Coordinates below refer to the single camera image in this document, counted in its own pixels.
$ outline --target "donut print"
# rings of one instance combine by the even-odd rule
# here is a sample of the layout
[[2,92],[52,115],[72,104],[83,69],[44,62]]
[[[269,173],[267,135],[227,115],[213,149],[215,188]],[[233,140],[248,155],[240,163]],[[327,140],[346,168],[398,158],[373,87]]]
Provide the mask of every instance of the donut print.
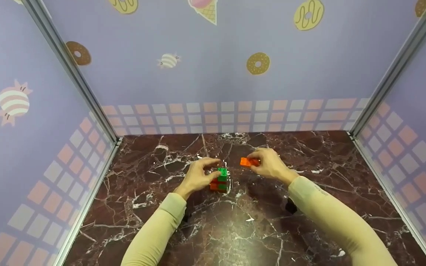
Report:
[[426,0],[418,0],[415,4],[415,15],[421,17],[426,10]]
[[121,14],[134,13],[137,10],[137,0],[108,0]]
[[270,58],[263,52],[256,52],[247,59],[246,68],[253,75],[264,74],[270,65]]
[[300,5],[294,15],[294,23],[299,30],[313,29],[323,17],[324,7],[319,0],[308,0]]
[[73,41],[67,42],[66,45],[77,65],[85,66],[91,63],[91,55],[86,47]]

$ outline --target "long sleeve shirt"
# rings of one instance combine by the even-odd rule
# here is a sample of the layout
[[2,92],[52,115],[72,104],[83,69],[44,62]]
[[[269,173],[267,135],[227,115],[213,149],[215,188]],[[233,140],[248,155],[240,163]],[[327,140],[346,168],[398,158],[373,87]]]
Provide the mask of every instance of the long sleeve shirt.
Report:
[[[384,243],[356,212],[306,177],[288,187],[307,217],[351,257],[353,266],[397,266]],[[155,266],[185,213],[186,201],[169,193],[129,245],[122,266]]]

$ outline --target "grid pattern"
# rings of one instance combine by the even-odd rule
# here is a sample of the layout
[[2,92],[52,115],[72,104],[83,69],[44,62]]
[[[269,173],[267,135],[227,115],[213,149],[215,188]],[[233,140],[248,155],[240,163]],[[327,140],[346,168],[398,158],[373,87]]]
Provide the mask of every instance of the grid pattern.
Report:
[[384,185],[426,241],[426,143],[382,103],[359,136]]
[[0,233],[0,263],[52,266],[112,148],[93,114],[61,148]]
[[103,106],[119,136],[349,130],[368,98]]

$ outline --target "marble tabletop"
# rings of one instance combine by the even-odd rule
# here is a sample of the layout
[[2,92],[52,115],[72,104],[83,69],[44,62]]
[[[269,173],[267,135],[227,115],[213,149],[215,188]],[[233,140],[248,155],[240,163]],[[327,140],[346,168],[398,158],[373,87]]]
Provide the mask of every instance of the marble tabletop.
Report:
[[228,168],[228,191],[206,188],[188,199],[184,222],[159,265],[351,265],[310,219],[285,209],[286,187],[240,167],[240,158],[256,147],[274,148],[287,166],[356,211],[398,265],[426,266],[423,251],[344,131],[125,137],[65,265],[119,265],[189,163],[204,156],[220,158]]

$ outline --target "orange toy brick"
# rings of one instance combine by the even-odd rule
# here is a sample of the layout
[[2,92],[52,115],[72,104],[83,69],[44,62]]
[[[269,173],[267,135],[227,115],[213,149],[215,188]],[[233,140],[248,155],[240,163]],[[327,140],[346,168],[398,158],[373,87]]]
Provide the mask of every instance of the orange toy brick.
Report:
[[241,157],[240,165],[244,167],[251,167],[251,165],[259,166],[261,165],[261,163],[257,159],[248,159],[248,158]]

